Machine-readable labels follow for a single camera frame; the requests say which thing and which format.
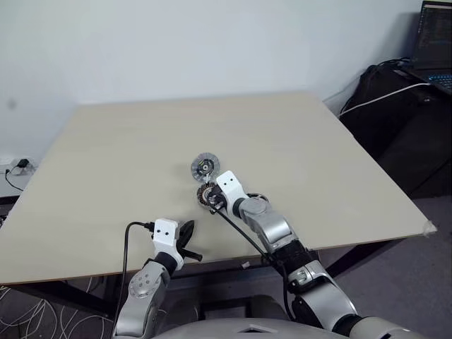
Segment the table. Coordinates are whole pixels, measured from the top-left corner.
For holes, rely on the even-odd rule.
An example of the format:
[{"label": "table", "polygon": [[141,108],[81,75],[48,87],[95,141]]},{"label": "table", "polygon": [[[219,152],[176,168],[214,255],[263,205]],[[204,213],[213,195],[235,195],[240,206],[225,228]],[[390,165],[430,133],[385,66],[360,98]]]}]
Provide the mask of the table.
[{"label": "table", "polygon": [[[205,262],[255,255],[198,205],[190,164],[202,152],[216,154],[246,191],[265,194],[309,249],[435,230],[309,93],[87,105],[0,229],[0,283],[118,273],[134,220],[196,220],[187,249]],[[152,255],[149,233],[133,230],[128,270]]]}]

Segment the laptop screen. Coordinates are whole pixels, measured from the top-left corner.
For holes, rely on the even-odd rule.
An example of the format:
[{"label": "laptop screen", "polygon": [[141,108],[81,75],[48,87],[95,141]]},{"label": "laptop screen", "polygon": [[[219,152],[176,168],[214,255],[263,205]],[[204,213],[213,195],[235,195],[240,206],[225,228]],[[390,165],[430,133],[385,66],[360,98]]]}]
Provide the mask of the laptop screen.
[{"label": "laptop screen", "polygon": [[416,69],[452,68],[451,51],[452,4],[422,2],[413,66]]}]

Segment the table top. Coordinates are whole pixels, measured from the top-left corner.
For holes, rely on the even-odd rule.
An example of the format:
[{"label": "table top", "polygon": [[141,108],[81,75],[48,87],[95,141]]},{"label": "table top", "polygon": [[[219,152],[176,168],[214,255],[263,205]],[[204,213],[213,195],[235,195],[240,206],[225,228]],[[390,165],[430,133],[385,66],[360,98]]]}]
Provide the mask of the table top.
[{"label": "table top", "polygon": [[[266,195],[309,249],[434,231],[309,93],[88,105],[0,229],[0,283],[119,272],[125,226],[157,218],[195,220],[187,249],[205,262],[257,254],[197,203],[190,165],[203,152],[245,191]],[[150,233],[132,229],[128,270],[149,257]]]}]

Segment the laptop keyboard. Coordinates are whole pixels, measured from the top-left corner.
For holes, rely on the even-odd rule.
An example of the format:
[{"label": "laptop keyboard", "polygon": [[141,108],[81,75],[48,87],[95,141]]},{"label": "laptop keyboard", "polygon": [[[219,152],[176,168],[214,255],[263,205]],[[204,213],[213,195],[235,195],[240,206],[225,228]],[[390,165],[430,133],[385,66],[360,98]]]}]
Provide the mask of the laptop keyboard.
[{"label": "laptop keyboard", "polygon": [[429,80],[433,83],[438,83],[439,85],[452,90],[452,74],[441,74],[437,76],[429,76]]}]

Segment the floor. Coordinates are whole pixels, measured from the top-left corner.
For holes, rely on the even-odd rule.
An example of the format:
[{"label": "floor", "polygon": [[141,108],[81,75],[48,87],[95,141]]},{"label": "floor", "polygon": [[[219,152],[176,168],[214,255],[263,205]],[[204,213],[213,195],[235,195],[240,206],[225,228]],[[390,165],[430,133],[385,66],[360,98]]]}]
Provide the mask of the floor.
[{"label": "floor", "polygon": [[[452,199],[429,198],[415,203],[438,227],[436,234],[429,238],[405,239],[363,266],[338,277],[336,281],[363,316],[379,316],[430,338],[452,338]],[[327,266],[346,250],[321,251],[322,263]],[[198,278],[174,280],[168,289],[163,309],[169,309],[187,296],[215,300],[220,295],[238,298],[265,294],[282,303],[281,279],[271,269],[244,270],[239,275],[224,274],[220,278],[221,283],[218,279],[204,280],[202,288]],[[96,281],[97,278],[93,278],[91,287],[96,285]],[[70,280],[69,283],[85,289],[88,279]],[[102,288],[100,285],[93,294],[102,295]],[[0,319],[6,323],[12,322],[38,302],[34,297],[11,290],[0,299]],[[54,304],[53,307],[59,317],[61,306]],[[231,309],[212,316],[235,316],[238,312],[240,310]],[[28,337],[52,338],[55,318],[48,305],[39,328],[30,335],[40,318],[40,313],[37,313],[29,326]],[[64,323],[73,313],[72,309],[64,310]],[[89,314],[78,312],[68,329],[87,316]],[[112,326],[107,322],[104,325],[103,338],[108,338]],[[0,338],[25,338],[26,327],[26,323],[10,328],[0,325]],[[102,320],[93,317],[80,323],[71,339],[101,338],[101,333]],[[66,339],[61,335],[59,326],[53,338]]]}]

